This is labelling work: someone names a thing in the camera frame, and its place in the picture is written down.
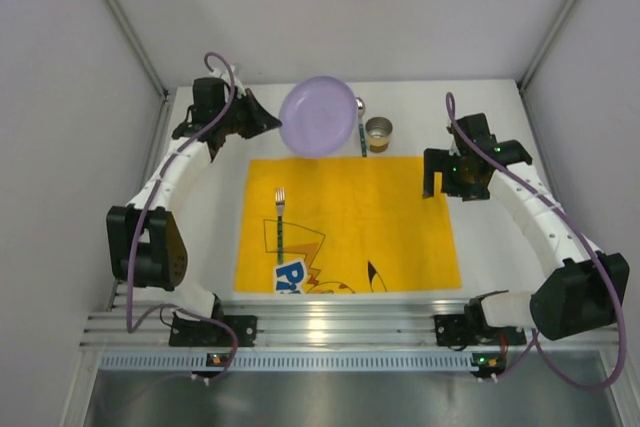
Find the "spoon with green handle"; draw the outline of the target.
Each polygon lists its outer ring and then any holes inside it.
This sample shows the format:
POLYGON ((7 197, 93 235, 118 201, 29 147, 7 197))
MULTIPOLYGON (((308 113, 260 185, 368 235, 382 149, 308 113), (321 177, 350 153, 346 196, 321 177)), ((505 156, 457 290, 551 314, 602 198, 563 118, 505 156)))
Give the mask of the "spoon with green handle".
POLYGON ((358 135, 359 135, 359 142, 360 142, 360 148, 361 148, 361 156, 363 158, 366 158, 368 156, 368 147, 367 147, 367 141, 366 141, 365 127, 363 122, 364 114, 366 112, 366 106, 360 97, 356 98, 356 104, 357 104, 358 135))

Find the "small metal cup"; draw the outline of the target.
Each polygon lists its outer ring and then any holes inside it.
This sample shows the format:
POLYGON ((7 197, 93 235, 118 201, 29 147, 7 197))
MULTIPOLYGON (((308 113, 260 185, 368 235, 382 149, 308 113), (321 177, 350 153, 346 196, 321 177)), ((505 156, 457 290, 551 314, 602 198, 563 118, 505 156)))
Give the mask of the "small metal cup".
POLYGON ((393 124, 388 118, 380 116, 369 118, 364 125, 364 130, 370 152, 381 153, 389 147, 393 124))

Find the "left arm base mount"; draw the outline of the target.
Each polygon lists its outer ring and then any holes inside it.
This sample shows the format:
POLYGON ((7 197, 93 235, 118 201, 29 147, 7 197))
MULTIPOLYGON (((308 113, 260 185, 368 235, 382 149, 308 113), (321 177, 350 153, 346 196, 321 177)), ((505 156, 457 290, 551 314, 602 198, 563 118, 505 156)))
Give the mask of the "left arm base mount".
MULTIPOLYGON (((223 322, 236 334, 239 347, 254 346, 258 331, 256 316, 225 315, 223 322)), ((231 347, 232 338, 221 327, 175 315, 168 344, 171 347, 231 347)))

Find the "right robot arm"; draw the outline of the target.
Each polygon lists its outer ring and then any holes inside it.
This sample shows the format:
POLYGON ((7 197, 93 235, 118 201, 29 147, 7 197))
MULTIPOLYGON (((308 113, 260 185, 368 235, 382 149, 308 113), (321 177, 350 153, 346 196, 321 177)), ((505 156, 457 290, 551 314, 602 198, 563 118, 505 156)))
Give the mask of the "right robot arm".
POLYGON ((544 280, 533 292, 496 291, 465 307, 479 332, 536 329, 558 340, 616 322, 613 295, 625 294, 629 265, 579 238, 564 209, 544 185, 524 146, 500 142, 484 114, 459 118, 448 128, 450 149, 424 152, 423 195, 463 201, 494 199, 512 216, 540 264, 544 280))

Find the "purple plastic plate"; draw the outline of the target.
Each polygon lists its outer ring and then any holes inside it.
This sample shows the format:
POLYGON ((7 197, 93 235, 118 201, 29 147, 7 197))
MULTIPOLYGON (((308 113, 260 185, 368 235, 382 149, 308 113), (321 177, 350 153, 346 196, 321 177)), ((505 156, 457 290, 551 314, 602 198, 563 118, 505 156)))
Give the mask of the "purple plastic plate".
POLYGON ((279 110, 279 133, 295 155, 326 157, 351 138, 357 112, 356 96, 345 82, 332 76, 311 77, 285 96, 279 110))

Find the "yellow Pikachu cloth placemat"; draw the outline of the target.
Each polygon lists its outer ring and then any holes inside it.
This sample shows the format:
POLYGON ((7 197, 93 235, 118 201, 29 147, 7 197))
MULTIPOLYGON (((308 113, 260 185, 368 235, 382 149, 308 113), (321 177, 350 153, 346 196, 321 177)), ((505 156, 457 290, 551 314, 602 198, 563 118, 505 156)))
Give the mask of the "yellow Pikachu cloth placemat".
POLYGON ((253 160, 235 289, 386 294, 461 288, 446 198, 422 196, 414 157, 253 160), (284 262, 275 191, 284 187, 284 262))

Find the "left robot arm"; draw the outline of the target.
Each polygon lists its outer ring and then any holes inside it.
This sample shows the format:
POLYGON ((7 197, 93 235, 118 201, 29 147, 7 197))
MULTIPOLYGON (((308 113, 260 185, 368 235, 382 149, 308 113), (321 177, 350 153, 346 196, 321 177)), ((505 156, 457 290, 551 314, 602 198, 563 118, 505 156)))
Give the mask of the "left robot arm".
POLYGON ((161 294, 160 304, 211 318, 218 297, 188 276, 188 252, 176 215, 228 136, 251 139, 280 128, 281 122, 236 81, 202 77, 193 82, 193 103, 171 134, 166 153, 144 187, 126 205, 106 216, 111 269, 125 283, 128 327, 134 292, 161 294))

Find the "fork with green handle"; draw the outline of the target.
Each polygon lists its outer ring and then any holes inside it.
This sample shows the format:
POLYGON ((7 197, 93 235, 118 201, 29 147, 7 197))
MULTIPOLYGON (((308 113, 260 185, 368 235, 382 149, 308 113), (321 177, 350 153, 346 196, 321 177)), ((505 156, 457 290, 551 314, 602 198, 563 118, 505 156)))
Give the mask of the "fork with green handle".
POLYGON ((275 206, 277 214, 277 262, 281 265, 284 262, 284 238, 283 238, 283 216, 286 205, 286 193, 284 187, 278 187, 275 191, 275 206))

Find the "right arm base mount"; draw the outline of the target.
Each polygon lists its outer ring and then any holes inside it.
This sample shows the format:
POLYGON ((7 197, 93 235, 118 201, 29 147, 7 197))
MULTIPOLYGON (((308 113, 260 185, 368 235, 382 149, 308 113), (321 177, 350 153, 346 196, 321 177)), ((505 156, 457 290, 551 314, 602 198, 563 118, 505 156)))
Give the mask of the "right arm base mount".
POLYGON ((462 351, 476 346, 511 347, 526 344, 522 329, 489 327, 474 308, 465 308, 463 313, 437 314, 433 320, 439 347, 462 351))

